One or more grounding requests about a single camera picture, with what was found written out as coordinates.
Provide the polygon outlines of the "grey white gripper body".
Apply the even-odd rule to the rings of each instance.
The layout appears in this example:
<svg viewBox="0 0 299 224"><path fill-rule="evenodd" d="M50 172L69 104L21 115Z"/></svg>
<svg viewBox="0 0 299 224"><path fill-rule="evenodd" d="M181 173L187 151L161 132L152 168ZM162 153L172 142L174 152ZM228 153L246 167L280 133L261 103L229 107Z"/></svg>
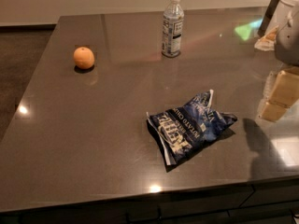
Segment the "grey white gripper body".
<svg viewBox="0 0 299 224"><path fill-rule="evenodd" d="M293 7L278 27L275 56L283 63L299 65L299 6Z"/></svg>

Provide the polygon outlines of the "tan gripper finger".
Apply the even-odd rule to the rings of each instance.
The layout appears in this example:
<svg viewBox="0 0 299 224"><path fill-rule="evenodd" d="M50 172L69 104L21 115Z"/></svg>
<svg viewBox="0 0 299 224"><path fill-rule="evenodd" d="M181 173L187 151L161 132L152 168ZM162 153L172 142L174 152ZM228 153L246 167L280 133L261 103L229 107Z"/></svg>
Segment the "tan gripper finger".
<svg viewBox="0 0 299 224"><path fill-rule="evenodd" d="M291 70L278 73L268 101L285 108L291 107L299 99L299 74Z"/></svg>
<svg viewBox="0 0 299 224"><path fill-rule="evenodd" d="M286 113L287 109L280 105L271 104L266 100L261 100L258 107L258 116L268 121L278 121Z"/></svg>

